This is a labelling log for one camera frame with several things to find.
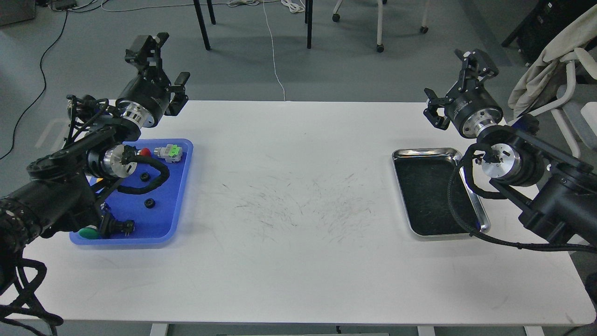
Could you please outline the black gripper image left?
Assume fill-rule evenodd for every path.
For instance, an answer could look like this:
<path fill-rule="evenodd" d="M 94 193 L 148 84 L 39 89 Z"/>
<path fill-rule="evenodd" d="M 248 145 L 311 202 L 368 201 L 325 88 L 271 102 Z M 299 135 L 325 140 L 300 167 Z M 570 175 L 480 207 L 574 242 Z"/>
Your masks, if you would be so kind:
<path fill-rule="evenodd" d="M 185 85 L 191 74 L 179 73 L 170 85 L 163 70 L 161 48 L 169 37 L 167 32 L 139 35 L 125 51 L 126 63 L 134 66 L 138 75 L 119 95 L 117 108 L 138 128 L 157 126 L 163 115 L 176 117 L 188 102 Z"/>

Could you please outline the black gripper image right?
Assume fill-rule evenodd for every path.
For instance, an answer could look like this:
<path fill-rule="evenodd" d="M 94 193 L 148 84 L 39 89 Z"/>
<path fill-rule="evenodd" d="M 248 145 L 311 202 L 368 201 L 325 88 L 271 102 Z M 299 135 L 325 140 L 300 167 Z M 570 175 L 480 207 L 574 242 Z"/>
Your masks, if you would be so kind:
<path fill-rule="evenodd" d="M 432 89 L 425 88 L 427 107 L 423 114 L 435 128 L 446 130 L 452 121 L 463 138 L 474 139 L 484 128 L 503 119 L 502 108 L 484 87 L 484 82 L 500 71 L 489 54 L 480 49 L 455 49 L 455 55 L 461 60 L 455 83 L 457 97 L 440 98 Z M 438 114 L 439 108 L 445 108 L 447 117 Z"/>

